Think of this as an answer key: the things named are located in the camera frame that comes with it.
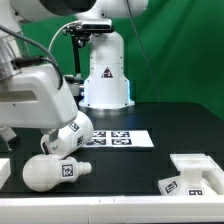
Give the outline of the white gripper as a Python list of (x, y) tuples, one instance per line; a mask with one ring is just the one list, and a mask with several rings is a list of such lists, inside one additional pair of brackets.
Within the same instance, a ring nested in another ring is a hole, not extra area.
[(77, 116), (72, 93), (58, 78), (52, 65), (23, 68), (18, 75), (0, 81), (0, 138), (14, 150), (17, 135), (11, 127), (40, 128), (48, 131), (48, 149), (58, 149), (59, 128)]

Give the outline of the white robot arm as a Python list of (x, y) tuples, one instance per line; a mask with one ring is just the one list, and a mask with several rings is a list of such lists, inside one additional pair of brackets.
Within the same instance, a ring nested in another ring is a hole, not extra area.
[[(0, 128), (39, 128), (41, 147), (64, 158), (91, 138), (85, 109), (122, 110), (134, 104), (122, 71), (124, 42), (112, 28), (113, 17), (138, 15), (148, 0), (0, 0)], [(24, 57), (20, 24), (75, 15), (74, 32), (90, 42), (90, 74), (84, 99), (77, 103), (52, 56)]]

